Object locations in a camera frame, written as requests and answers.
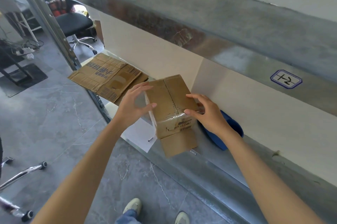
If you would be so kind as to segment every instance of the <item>white paper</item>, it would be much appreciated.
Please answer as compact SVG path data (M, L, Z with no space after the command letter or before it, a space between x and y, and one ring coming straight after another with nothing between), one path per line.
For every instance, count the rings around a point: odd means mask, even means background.
M127 128L121 135L125 140L128 139L132 143L136 144L146 153L157 140L156 131L153 126L147 123L143 119L139 119L135 124Z

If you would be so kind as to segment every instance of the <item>black office chair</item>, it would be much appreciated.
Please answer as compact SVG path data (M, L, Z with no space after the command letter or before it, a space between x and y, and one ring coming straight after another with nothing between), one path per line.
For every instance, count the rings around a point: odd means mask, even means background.
M10 157L4 158L2 159L2 144L1 144L1 138L0 138L0 178L1 178L1 171L2 171L2 167L5 164L10 164L13 159ZM14 182L16 182L18 179L20 179L21 177L34 172L36 170L43 170L47 167L47 162L43 161L40 164L34 166L34 167L28 167L27 169L23 170L22 172L19 172L17 175L15 175L14 177L12 177L11 179L9 179L8 181L6 181L5 183L0 185L0 192L2 190L4 190L5 188L7 188L9 185L13 184ZM0 208L3 209L5 212L8 212L9 214L15 216L15 217L19 217L21 218L21 220L23 222L29 221L32 217L33 217L33 212L32 211L26 211L23 212L21 210L21 208L13 203L11 203L10 201L4 199L3 197L0 197Z
M94 53L94 55L96 55L97 51L92 46L82 41L87 40L87 39L92 39L94 42L97 42L97 39L95 39L94 37L83 37L83 38L77 39L75 35L93 26L93 22L89 18L89 14L87 16L84 16L83 14L79 14L76 12L70 12L74 5L76 4L82 5L79 2L76 2L74 0L65 0L65 3L66 3L67 13L57 16L56 21L59 24L64 35L66 37L68 36L72 37L73 40L69 42L70 44L74 44L72 49L74 50L74 48L78 44L81 44L83 46L90 48L90 50Z

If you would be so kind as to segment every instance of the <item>sneaker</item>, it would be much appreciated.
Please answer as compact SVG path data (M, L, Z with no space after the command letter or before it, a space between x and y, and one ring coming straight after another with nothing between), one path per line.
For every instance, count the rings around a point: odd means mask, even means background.
M174 222L174 224L190 224L187 213L180 212L176 217L176 221Z
M137 212L137 216L141 213L141 200L139 198L132 199L125 207L123 213L129 209L134 209Z

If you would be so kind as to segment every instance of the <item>hand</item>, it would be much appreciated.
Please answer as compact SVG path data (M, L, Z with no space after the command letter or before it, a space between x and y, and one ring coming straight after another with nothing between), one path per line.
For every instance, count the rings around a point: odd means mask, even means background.
M212 102L207 96L200 94L187 94L189 98L198 99L205 108L204 114L186 109L184 113L195 117L210 132L220 137L220 133L224 130L234 131L222 116L219 107Z
M142 92L151 89L149 82L142 82L129 89L123 97L113 121L118 122L123 130L134 124L141 116L157 106L156 103L149 103L143 108L136 107L134 101Z

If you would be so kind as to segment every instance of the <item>chrome chair base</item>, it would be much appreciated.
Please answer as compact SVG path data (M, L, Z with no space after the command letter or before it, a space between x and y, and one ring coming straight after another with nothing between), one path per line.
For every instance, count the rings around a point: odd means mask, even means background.
M97 51L91 45L82 42L82 40L87 40L87 39L92 39L94 42L97 42L97 39L95 39L94 37L83 37L83 38L78 39L76 35L72 35L72 41L69 42L69 44L74 44L72 47L73 50L76 48L78 44L86 46L90 48L90 50L94 53L94 55L96 55Z
M4 161L1 163L1 168L5 164L10 164L11 162L13 162L13 160L14 159L10 157L4 158ZM19 172L17 175L15 175L11 179L9 179L8 181L0 185L0 192L4 190L5 188L7 188L8 186L10 186L11 184L13 184L14 182L16 182L18 179L22 178L23 176L31 172L34 172L36 170L43 170L46 167L47 167L47 162L43 161L34 167L29 167ZM19 206L11 203L10 201L4 199L3 197L0 197L0 208L15 217L21 218L23 222L29 221L33 217L32 211L23 212Z

